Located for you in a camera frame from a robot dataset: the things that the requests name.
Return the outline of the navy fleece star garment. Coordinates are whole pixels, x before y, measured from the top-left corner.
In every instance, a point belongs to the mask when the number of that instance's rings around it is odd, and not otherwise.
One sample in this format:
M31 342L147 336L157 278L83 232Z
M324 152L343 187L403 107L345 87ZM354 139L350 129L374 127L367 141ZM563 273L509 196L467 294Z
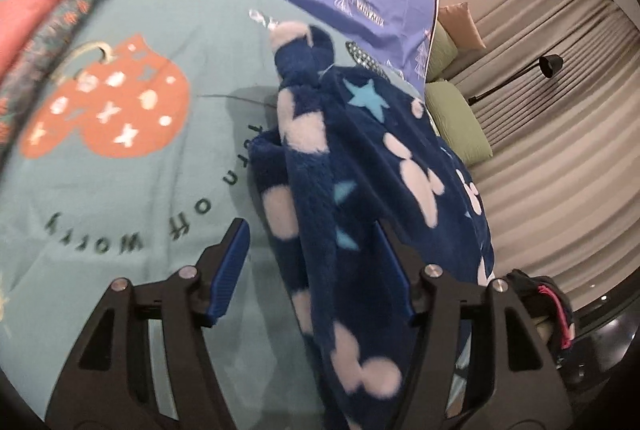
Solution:
M487 285L495 254L472 176L424 101L335 61L326 32L270 34L277 123L250 144L273 251L306 339L329 429L381 429L416 334L378 252L376 223L455 279Z

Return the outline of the teal printed bed blanket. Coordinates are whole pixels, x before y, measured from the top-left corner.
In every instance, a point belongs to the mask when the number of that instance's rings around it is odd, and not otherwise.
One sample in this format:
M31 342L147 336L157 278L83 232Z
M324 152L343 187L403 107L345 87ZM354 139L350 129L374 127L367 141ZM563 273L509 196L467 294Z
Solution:
M288 0L97 0L1 151L1 367L36 414L114 279L166 279L240 217L248 254L205 336L224 400L242 429L329 429L248 154L277 123L282 22L423 100Z

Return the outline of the green cushion near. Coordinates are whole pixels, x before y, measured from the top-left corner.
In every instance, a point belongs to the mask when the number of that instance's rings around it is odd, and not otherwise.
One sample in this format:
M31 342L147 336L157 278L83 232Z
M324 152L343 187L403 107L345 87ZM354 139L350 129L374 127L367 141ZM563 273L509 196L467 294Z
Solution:
M446 80L427 83L425 97L440 136L465 165L472 167L494 155L480 122L454 84Z

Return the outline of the green cushion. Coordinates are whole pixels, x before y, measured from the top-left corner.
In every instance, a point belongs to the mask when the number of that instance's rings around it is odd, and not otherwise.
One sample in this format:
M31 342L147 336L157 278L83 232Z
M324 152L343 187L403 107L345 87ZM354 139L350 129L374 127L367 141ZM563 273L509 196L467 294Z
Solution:
M465 165L472 167L494 155L480 122L454 84L446 80L427 83L425 97L440 136Z
M438 79L458 57L458 48L444 27L436 22L431 45L430 59L426 70L426 81L432 82Z

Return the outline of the grey pleated curtain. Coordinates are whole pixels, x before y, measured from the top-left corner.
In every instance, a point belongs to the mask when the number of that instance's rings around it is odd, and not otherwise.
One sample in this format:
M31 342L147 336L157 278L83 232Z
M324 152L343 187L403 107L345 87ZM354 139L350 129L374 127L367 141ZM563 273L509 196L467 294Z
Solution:
M579 309L639 265L638 29L614 0L506 0L478 30L445 74L466 96L564 59L474 106L494 155L472 173L498 272L548 275Z

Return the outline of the patterned dark garment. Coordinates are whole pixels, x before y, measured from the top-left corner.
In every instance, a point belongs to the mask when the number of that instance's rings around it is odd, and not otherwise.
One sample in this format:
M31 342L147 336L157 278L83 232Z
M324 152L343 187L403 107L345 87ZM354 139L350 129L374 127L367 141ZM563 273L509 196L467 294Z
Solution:
M97 0L62 0L21 49L1 77L1 151L5 153L20 133L44 83Z

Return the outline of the black floor lamp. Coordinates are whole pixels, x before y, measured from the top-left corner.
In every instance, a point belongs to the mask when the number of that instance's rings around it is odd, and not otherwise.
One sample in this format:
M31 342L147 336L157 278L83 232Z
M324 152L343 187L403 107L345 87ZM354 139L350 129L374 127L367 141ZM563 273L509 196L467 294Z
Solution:
M558 74L562 70L563 66L564 66L564 59L558 54L549 54L547 56L541 56L538 58L537 61L535 61L530 66L525 67L524 69L518 72L515 72L514 74L509 76L509 78L507 78L506 81L503 81L502 83L494 87L491 87L490 90L486 90L486 92L484 93L469 97L466 100L466 102L470 106L473 106L473 104L477 104L478 102L484 100L485 98L491 95L494 95L495 93L498 92L498 90L502 90L503 88L515 82L522 76L529 74L530 72L533 72L533 71L540 71L545 78L553 78L556 74Z

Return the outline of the green cushion far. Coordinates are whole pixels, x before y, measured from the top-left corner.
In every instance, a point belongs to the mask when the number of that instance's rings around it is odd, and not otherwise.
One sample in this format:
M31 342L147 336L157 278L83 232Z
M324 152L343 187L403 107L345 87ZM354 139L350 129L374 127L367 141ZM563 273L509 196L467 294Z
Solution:
M431 45L430 59L426 70L426 81L432 82L438 79L458 57L458 48L444 27L436 22Z

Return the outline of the peach pillow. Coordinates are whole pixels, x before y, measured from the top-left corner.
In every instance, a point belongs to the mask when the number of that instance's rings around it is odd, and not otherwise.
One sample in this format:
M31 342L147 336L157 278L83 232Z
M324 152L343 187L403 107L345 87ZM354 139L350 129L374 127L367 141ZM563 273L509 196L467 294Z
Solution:
M458 49L480 50L486 47L471 15L468 2L442 6L438 10L438 21Z

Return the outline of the pink folded garment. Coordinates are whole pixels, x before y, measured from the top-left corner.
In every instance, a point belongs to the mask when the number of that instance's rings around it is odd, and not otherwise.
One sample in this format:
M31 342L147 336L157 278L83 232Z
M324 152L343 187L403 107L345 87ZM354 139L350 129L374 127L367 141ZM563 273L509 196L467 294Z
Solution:
M1 76L9 71L21 49L62 0L1 1Z

